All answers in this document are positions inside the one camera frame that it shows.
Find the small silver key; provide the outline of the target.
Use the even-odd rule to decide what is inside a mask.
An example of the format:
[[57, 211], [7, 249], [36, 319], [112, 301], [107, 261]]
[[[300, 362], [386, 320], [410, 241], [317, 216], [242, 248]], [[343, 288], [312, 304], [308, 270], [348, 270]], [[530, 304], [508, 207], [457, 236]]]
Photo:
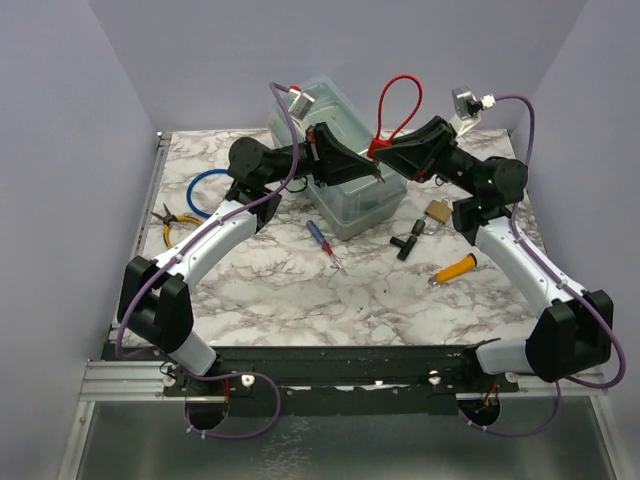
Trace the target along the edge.
[[373, 165], [373, 167], [375, 169], [374, 177], [376, 178], [376, 180], [378, 182], [385, 183], [385, 179], [384, 179], [384, 176], [383, 176], [383, 173], [382, 173], [382, 170], [380, 168], [379, 163], [378, 162], [373, 162], [372, 165]]

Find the brass padlock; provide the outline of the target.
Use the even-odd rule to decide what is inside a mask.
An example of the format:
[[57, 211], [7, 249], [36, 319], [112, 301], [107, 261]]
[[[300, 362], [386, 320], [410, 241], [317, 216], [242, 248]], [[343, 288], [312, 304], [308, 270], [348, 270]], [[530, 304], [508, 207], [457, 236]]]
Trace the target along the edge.
[[452, 210], [445, 200], [432, 200], [424, 210], [423, 233], [429, 236], [437, 234], [449, 221], [451, 214]]

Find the blue cable lock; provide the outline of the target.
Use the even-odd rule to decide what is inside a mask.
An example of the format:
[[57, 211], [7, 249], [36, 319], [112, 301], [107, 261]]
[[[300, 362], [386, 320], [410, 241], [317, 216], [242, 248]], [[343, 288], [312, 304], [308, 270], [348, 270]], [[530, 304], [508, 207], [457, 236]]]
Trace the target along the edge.
[[227, 175], [227, 169], [214, 168], [196, 175], [190, 181], [185, 198], [187, 206], [194, 214], [203, 219], [208, 219], [211, 216], [209, 210], [203, 209], [203, 201], [207, 199], [207, 194], [205, 193], [205, 188], [208, 186], [207, 182], [213, 177], [225, 177]]

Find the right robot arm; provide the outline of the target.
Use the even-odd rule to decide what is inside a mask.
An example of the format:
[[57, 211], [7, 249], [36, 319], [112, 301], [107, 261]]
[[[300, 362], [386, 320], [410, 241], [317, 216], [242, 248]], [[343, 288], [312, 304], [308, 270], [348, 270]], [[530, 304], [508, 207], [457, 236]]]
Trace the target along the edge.
[[369, 156], [409, 180], [438, 177], [467, 192], [453, 204], [455, 230], [507, 275], [538, 318], [524, 339], [476, 346], [475, 358], [459, 370], [467, 389], [483, 391], [507, 372], [555, 382], [610, 359], [612, 299], [562, 273], [511, 223], [509, 207], [523, 200], [528, 180], [523, 162], [476, 158], [459, 147], [456, 130], [440, 117], [375, 146]]

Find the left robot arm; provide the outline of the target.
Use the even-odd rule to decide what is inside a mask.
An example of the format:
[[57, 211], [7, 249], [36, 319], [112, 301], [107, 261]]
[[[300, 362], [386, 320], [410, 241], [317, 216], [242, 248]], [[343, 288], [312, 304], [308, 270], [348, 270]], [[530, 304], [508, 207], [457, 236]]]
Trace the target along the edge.
[[321, 186], [335, 186], [380, 175], [376, 163], [341, 144], [324, 122], [309, 127], [303, 141], [281, 148], [241, 137], [228, 159], [233, 182], [218, 209], [154, 259], [129, 261], [117, 311], [120, 329], [131, 330], [188, 370], [188, 384], [201, 395], [220, 387], [222, 372], [213, 348], [194, 331], [191, 293], [198, 283], [274, 217], [287, 182], [311, 176]]

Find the black cylinder lock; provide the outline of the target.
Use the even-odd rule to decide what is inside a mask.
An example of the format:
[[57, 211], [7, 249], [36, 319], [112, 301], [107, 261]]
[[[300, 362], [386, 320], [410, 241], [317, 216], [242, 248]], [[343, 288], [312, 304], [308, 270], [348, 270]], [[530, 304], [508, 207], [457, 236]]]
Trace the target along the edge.
[[390, 238], [390, 244], [399, 249], [396, 258], [400, 261], [405, 261], [413, 250], [418, 238], [423, 234], [426, 222], [423, 219], [415, 221], [409, 237], [406, 240], [402, 240], [396, 236]]

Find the clear plastic storage box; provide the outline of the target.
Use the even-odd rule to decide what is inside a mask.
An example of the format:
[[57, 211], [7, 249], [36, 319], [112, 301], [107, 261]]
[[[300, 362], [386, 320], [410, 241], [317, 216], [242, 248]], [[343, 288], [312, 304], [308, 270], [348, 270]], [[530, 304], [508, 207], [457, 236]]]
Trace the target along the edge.
[[[343, 92], [325, 76], [307, 80], [299, 87], [315, 102], [303, 119], [293, 120], [297, 138], [303, 139], [307, 127], [325, 122], [340, 143], [364, 156], [373, 130]], [[306, 194], [333, 233], [347, 240], [392, 217], [407, 194], [404, 177], [385, 165], [380, 169], [380, 181], [367, 176], [319, 187], [308, 176], [291, 181], [288, 190]]]

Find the blue handled screwdriver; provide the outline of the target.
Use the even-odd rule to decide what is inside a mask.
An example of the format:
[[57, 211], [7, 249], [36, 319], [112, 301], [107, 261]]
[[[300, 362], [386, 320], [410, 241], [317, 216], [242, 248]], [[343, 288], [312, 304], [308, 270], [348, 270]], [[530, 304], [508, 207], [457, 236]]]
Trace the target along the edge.
[[343, 265], [335, 256], [329, 242], [326, 240], [325, 236], [322, 234], [317, 224], [313, 220], [307, 220], [306, 227], [310, 232], [311, 236], [316, 241], [316, 243], [325, 252], [325, 254], [331, 259], [334, 267], [341, 273], [347, 274], [346, 270], [344, 269]]

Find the orange handled tool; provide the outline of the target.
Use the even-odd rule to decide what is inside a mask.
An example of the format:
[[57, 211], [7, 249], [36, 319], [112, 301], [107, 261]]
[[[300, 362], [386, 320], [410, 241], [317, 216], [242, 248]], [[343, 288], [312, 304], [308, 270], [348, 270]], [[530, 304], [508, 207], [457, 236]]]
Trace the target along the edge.
[[432, 286], [441, 285], [457, 277], [460, 277], [477, 266], [477, 258], [474, 254], [469, 253], [461, 261], [452, 264], [438, 272], [436, 272], [430, 279], [429, 284]]

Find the yellow handled pliers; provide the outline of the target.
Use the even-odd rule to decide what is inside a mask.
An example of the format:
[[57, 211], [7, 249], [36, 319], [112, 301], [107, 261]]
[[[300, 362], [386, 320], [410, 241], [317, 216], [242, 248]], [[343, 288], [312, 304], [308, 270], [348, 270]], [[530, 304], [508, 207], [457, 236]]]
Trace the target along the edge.
[[171, 230], [174, 224], [193, 224], [200, 226], [203, 221], [190, 215], [175, 215], [166, 204], [163, 204], [164, 213], [152, 212], [151, 215], [158, 219], [163, 225], [163, 242], [168, 249], [173, 248], [171, 242]]

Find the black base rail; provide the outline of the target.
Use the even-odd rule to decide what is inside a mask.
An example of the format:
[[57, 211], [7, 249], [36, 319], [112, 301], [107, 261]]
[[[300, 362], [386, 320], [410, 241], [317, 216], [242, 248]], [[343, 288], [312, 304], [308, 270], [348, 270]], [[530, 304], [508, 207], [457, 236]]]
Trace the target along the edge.
[[178, 400], [199, 424], [232, 417], [454, 415], [465, 397], [477, 404], [518, 387], [471, 363], [464, 346], [221, 347], [196, 380], [144, 352], [140, 366], [168, 379], [161, 399]]

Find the aluminium frame rail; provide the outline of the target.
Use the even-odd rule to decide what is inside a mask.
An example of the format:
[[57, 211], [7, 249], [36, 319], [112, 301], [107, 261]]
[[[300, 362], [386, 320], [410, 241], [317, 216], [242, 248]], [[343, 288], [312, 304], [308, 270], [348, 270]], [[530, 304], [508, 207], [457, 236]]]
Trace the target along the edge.
[[[305, 228], [319, 212], [296, 187], [275, 219], [206, 275], [193, 305], [198, 334], [215, 346], [451, 346], [491, 334], [520, 336], [533, 323], [522, 295], [487, 257], [478, 272], [429, 289], [430, 270], [465, 241], [446, 228], [398, 261], [390, 235], [433, 198], [459, 190], [408, 183], [395, 215], [347, 241], [336, 272]], [[156, 359], [92, 362], [80, 398], [91, 432], [66, 479], [623, 479], [605, 398], [564, 385], [557, 422], [524, 439], [483, 436], [462, 419], [427, 414], [283, 416], [244, 441], [201, 439], [163, 394]]]

